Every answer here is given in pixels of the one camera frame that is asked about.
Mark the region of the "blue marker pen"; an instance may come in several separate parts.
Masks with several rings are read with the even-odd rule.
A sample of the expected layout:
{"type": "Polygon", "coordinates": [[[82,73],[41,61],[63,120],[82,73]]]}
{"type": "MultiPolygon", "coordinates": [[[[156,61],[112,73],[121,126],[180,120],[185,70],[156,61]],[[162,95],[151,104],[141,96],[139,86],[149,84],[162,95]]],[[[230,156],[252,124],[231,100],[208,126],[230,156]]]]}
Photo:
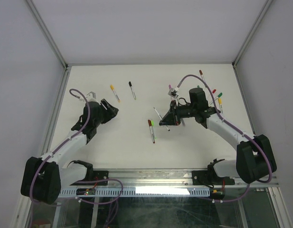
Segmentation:
{"type": "MultiPolygon", "coordinates": [[[[159,117],[160,120],[162,120],[162,116],[160,115],[160,113],[157,111],[157,109],[155,107],[153,107],[155,113],[157,114],[157,116],[159,117]]],[[[168,132],[170,132],[170,129],[168,128],[168,126],[165,126],[165,128],[167,129],[168,132]]]]}

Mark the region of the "brown cap marker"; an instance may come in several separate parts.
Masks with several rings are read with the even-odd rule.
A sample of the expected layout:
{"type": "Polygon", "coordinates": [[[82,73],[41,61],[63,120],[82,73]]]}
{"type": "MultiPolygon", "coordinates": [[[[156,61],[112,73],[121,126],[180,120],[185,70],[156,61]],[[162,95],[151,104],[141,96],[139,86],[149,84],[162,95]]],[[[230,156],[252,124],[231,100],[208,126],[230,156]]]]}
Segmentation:
{"type": "Polygon", "coordinates": [[[151,133],[152,143],[155,144],[155,135],[154,135],[153,126],[152,126],[150,119],[148,119],[148,125],[149,125],[149,129],[150,129],[150,133],[151,133]]]}

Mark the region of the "yellow marker pen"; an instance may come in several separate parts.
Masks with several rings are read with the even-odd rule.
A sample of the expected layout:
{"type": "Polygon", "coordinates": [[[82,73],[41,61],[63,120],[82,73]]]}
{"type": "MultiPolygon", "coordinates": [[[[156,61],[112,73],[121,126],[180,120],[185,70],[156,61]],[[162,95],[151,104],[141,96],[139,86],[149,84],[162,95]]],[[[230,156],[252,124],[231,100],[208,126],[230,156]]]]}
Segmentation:
{"type": "Polygon", "coordinates": [[[116,99],[117,99],[117,101],[120,103],[120,102],[121,102],[121,100],[120,100],[120,98],[119,98],[118,94],[116,93],[116,90],[115,90],[114,86],[113,86],[113,85],[110,85],[110,88],[111,88],[111,90],[112,90],[112,92],[113,92],[113,94],[114,94],[115,98],[116,98],[116,99]]]}

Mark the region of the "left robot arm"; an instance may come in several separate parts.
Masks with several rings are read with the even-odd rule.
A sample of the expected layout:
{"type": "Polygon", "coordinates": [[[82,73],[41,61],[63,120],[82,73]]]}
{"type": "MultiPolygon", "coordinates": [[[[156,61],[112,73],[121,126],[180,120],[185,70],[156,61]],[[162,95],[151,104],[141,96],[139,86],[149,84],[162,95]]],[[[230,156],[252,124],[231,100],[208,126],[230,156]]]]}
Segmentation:
{"type": "Polygon", "coordinates": [[[20,188],[23,196],[46,204],[53,204],[62,189],[80,181],[90,184],[95,180],[91,163],[70,157],[86,146],[97,133],[97,127],[115,118],[118,108],[105,99],[90,101],[67,137],[52,152],[41,157],[30,157],[25,165],[20,188]]]}

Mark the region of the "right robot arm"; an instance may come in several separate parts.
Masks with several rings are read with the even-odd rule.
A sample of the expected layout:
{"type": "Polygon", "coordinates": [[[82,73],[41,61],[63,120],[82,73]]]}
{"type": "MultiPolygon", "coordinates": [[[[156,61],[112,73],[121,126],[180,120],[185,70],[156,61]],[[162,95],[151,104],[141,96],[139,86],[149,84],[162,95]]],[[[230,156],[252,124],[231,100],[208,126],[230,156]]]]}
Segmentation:
{"type": "Polygon", "coordinates": [[[235,149],[235,160],[215,159],[208,165],[207,180],[210,183],[217,184],[224,177],[239,177],[250,184],[277,170],[270,141],[265,135],[248,135],[237,127],[231,127],[214,107],[208,105],[202,88],[191,89],[189,98],[190,103],[184,105],[172,100],[159,124],[179,125],[181,119],[193,117],[197,123],[218,134],[235,149]]]}

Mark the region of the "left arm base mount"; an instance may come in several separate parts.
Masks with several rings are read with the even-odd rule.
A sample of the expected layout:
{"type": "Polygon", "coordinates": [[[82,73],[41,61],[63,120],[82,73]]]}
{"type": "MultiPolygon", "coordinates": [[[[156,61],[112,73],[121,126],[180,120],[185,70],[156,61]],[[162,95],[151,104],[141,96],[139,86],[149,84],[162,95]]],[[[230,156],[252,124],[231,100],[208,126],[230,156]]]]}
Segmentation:
{"type": "Polygon", "coordinates": [[[73,160],[67,165],[65,171],[66,180],[70,179],[69,186],[91,184],[96,184],[97,186],[108,185],[109,171],[94,169],[91,163],[85,161],[73,160]]]}

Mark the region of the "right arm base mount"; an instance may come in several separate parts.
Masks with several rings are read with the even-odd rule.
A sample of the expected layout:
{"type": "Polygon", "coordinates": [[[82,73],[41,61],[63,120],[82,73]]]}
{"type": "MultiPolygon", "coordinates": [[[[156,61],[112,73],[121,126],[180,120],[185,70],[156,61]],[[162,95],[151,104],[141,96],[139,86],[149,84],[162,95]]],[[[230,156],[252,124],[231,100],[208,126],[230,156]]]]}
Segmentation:
{"type": "Polygon", "coordinates": [[[219,177],[214,170],[214,165],[224,161],[225,159],[214,159],[206,170],[192,171],[192,184],[194,186],[202,185],[209,188],[214,188],[215,185],[235,185],[234,179],[230,177],[219,177]]]}

